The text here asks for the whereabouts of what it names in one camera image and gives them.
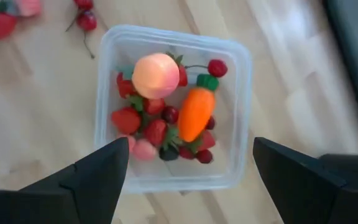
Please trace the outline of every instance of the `toy carrot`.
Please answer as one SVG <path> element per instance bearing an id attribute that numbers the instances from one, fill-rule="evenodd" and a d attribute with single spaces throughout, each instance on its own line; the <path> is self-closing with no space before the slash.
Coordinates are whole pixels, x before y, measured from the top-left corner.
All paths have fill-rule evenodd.
<path id="1" fill-rule="evenodd" d="M 201 134 L 215 107 L 214 91 L 219 86 L 217 78 L 199 74 L 197 87 L 189 91 L 179 112 L 179 137 L 192 142 Z"/>

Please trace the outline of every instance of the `clear plastic box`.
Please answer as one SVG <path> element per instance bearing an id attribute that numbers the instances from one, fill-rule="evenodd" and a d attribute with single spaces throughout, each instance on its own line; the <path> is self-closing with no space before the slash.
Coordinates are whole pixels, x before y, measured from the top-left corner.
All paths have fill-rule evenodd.
<path id="1" fill-rule="evenodd" d="M 184 34 L 147 27 L 119 25 L 103 37 L 100 48 L 98 98 L 94 146 L 99 149 L 116 138 L 109 115 L 127 105 L 119 97 L 115 69 L 135 64 L 141 57 L 156 52 L 184 55 L 184 65 L 207 65 L 212 58 L 227 63 L 228 73 L 219 79 L 215 92 L 213 135 L 216 145 L 211 148 L 214 161 L 201 164 L 197 160 L 179 158 L 164 162 L 129 159 L 124 192 L 143 193 L 166 190 L 208 190 L 230 187 L 243 176 L 246 163 L 248 119 L 251 96 L 251 61 L 248 50 L 231 40 Z M 180 87 L 168 98 L 169 105 L 180 106 L 188 90 L 194 86 L 204 68 L 189 68 L 189 85 Z"/>

